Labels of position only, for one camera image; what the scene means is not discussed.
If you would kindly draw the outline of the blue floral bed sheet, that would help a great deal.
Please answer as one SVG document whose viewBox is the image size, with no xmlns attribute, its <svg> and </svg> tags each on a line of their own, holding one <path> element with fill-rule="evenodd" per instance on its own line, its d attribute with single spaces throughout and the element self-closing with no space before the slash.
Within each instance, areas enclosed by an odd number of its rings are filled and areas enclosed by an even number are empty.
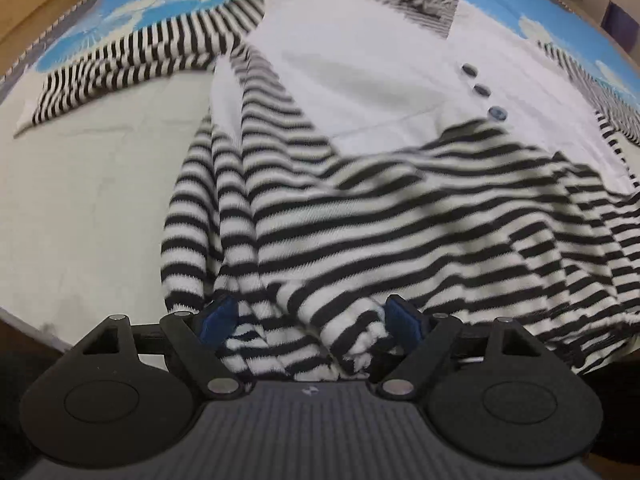
<svg viewBox="0 0 640 480">
<path fill-rule="evenodd" d="M 51 70 L 164 18 L 224 0 L 92 0 L 1 88 L 1 318 L 63 351 L 113 312 L 164 312 L 160 236 L 210 78 L 185 72 L 16 134 Z"/>
</svg>

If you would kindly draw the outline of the purple box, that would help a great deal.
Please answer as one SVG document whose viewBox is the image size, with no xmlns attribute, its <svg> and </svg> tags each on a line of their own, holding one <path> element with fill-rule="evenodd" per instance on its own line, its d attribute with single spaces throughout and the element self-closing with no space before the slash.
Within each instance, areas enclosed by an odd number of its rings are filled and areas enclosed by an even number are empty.
<svg viewBox="0 0 640 480">
<path fill-rule="evenodd" d="M 639 23 L 613 1 L 603 15 L 601 27 L 626 51 L 630 52 L 639 37 Z"/>
</svg>

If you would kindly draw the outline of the striped black white hooded sweater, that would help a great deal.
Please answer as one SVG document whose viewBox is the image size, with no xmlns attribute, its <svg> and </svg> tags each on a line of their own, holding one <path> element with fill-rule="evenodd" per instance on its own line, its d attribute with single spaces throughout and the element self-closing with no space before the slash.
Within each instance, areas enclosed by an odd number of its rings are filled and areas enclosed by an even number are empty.
<svg viewBox="0 0 640 480">
<path fill-rule="evenodd" d="M 224 0 L 48 73 L 16 134 L 209 76 L 160 236 L 164 312 L 239 306 L 245 378 L 332 382 L 400 348 L 384 304 L 520 322 L 578 374 L 639 342 L 637 112 L 460 0 Z"/>
</svg>

